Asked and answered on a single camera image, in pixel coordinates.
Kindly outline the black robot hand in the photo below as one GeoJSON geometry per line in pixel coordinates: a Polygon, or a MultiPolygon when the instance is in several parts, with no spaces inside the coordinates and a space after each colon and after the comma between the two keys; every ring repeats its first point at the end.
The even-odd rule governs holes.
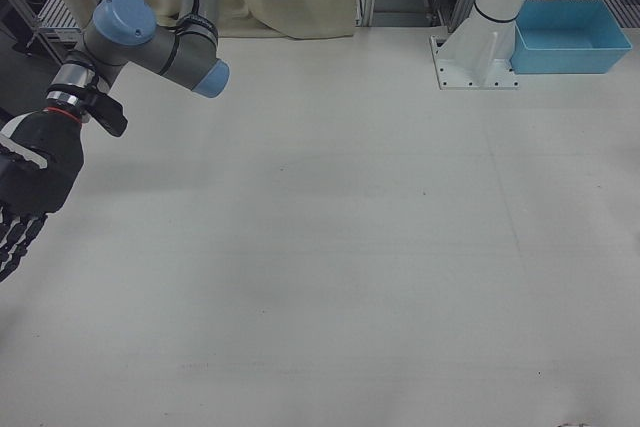
{"type": "Polygon", "coordinates": [[[19,266],[83,166],[81,122],[52,108],[1,128],[1,278],[19,266]]]}

